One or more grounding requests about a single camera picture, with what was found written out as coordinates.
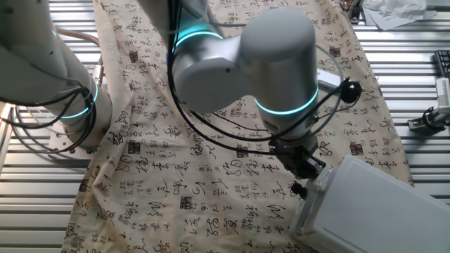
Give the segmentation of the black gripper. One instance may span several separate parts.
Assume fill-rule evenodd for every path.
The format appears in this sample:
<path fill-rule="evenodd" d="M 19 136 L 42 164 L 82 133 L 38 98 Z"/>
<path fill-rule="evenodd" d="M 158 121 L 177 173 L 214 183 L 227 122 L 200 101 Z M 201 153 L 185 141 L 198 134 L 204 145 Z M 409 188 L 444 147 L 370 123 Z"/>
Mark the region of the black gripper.
<path fill-rule="evenodd" d="M 272 139 L 270 151 L 284 164 L 286 169 L 299 179 L 316 179 L 326 163 L 312 156 L 317 149 L 315 136 L 303 136 L 298 139 Z"/>

